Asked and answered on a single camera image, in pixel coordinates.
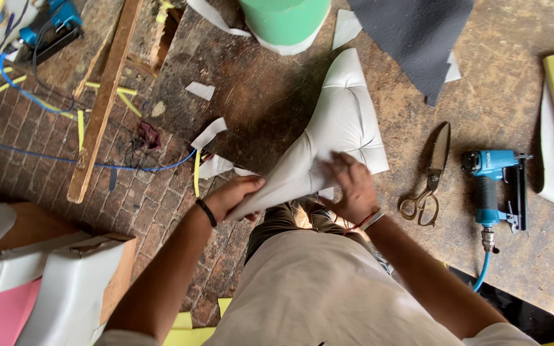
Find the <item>scissors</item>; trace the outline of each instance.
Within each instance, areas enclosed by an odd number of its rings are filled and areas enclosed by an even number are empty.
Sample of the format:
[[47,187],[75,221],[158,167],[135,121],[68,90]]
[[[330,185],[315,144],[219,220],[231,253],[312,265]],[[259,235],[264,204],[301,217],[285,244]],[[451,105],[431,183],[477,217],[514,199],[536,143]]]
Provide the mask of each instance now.
[[[435,197],[435,192],[440,185],[441,175],[446,167],[446,160],[448,159],[448,149],[450,147],[450,122],[444,122],[441,126],[440,133],[435,139],[435,145],[433,146],[433,156],[431,158],[431,165],[428,168],[427,173],[427,187],[417,198],[406,198],[399,205],[399,212],[406,220],[414,220],[418,215],[418,224],[420,226],[433,226],[435,227],[435,219],[437,219],[437,213],[440,211],[440,204]],[[427,206],[427,199],[433,199],[435,201],[435,214],[431,221],[426,224],[422,224],[422,214]],[[406,214],[403,211],[403,207],[406,203],[414,203],[414,211],[411,214]]]

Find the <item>scissor blade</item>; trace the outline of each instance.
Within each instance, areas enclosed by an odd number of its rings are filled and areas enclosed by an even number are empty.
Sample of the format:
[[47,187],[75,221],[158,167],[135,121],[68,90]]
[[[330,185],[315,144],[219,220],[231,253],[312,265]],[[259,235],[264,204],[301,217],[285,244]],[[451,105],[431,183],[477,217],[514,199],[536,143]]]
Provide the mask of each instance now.
[[435,146],[433,147],[433,157],[429,168],[444,170],[446,160],[448,159],[448,149],[450,146],[450,122],[445,122],[440,134],[437,135]]

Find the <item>wooden work table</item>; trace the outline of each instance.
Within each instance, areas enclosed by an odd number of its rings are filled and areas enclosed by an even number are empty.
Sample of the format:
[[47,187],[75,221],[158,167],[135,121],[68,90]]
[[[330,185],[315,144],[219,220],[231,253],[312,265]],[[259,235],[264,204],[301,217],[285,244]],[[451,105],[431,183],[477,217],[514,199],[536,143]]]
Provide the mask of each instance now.
[[[211,3],[232,27],[245,28],[234,0]],[[191,141],[223,116],[228,130],[208,149],[265,174],[303,132],[333,59],[356,47],[390,165],[374,177],[379,198],[437,259],[475,277],[482,267],[473,179],[460,170],[461,153],[492,148],[537,156],[528,166],[530,231],[513,235],[504,222],[495,227],[501,252],[492,256],[486,281],[554,313],[554,204],[534,192],[542,183],[542,59],[554,53],[554,1],[478,0],[454,46],[463,78],[444,85],[437,108],[425,104],[395,60],[365,32],[331,51],[337,9],[349,4],[334,0],[313,46],[293,57],[228,35],[188,9],[151,95],[150,121]],[[183,90],[192,81],[216,87],[210,102]],[[401,218],[397,206],[424,188],[432,150],[428,138],[446,120],[452,139],[437,193],[440,213],[435,228],[420,227]]]

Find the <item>black bracelet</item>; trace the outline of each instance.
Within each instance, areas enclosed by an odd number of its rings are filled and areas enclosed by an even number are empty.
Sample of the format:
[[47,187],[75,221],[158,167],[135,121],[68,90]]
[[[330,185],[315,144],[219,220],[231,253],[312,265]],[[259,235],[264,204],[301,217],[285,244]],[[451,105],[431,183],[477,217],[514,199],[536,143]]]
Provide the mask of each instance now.
[[211,227],[217,227],[217,221],[215,221],[215,217],[213,216],[211,209],[206,206],[206,203],[203,200],[197,199],[196,204],[199,205],[200,208],[202,208],[202,210],[204,210],[204,212],[206,213],[206,216],[209,217],[209,221],[211,221]]

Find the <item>red thread bracelet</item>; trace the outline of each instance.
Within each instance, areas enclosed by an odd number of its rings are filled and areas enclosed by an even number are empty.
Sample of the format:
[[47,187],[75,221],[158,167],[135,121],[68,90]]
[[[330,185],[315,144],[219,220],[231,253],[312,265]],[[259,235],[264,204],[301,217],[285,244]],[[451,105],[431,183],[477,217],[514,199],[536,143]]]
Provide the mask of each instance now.
[[365,222],[369,221],[370,218],[373,217],[373,215],[375,215],[377,212],[372,212],[371,215],[367,216],[360,224],[358,225],[355,225],[353,227],[350,227],[350,228],[346,228],[345,229],[345,232],[343,232],[342,235],[345,235],[346,233],[350,232],[351,230],[355,229],[355,228],[360,228],[360,226],[364,225]]

